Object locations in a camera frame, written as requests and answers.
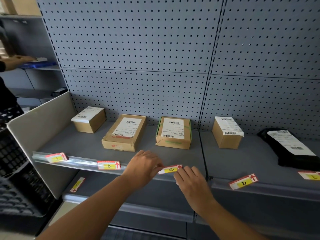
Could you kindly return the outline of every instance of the barcode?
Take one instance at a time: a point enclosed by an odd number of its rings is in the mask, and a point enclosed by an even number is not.
[[[302,147],[299,147],[299,146],[291,146],[291,149],[294,149],[294,150],[303,150]]]

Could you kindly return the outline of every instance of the cardboard box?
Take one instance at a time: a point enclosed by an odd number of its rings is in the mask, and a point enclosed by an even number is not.
[[[17,15],[17,11],[14,8],[12,0],[0,0],[0,13]]]
[[[242,129],[232,117],[216,116],[212,133],[219,148],[238,149],[239,143],[244,136]]]
[[[12,0],[18,15],[41,16],[36,0]]]
[[[95,133],[106,121],[104,108],[88,106],[71,119],[77,131]]]
[[[146,127],[147,117],[122,114],[102,139],[105,149],[135,152]]]
[[[155,136],[157,146],[190,149],[191,122],[189,119],[162,116]]]

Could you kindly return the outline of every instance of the black basket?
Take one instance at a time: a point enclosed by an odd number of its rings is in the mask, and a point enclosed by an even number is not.
[[[42,217],[54,200],[11,133],[0,131],[0,214]]]

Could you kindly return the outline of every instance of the floor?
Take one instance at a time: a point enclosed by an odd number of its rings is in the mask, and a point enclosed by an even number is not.
[[[55,221],[57,221],[60,217],[62,217],[64,214],[72,210],[74,207],[76,207],[78,204],[70,203],[70,202],[64,202],[54,218],[49,223],[49,226],[53,224]],[[34,237],[17,234],[17,233],[10,233],[10,232],[0,232],[0,240],[33,240]]]

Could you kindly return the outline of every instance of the gray perforated panel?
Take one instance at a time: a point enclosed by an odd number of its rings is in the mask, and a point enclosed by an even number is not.
[[[215,116],[230,116],[247,134],[280,127],[320,138],[319,91],[318,80],[211,75],[201,129],[211,130]]]
[[[319,0],[228,0],[212,74],[319,79]]]
[[[208,73],[222,0],[38,0],[65,68]]]
[[[87,106],[106,108],[109,121],[120,114],[148,116],[158,125],[161,116],[188,118],[198,127],[207,76],[179,72],[135,72],[63,69],[78,112]]]

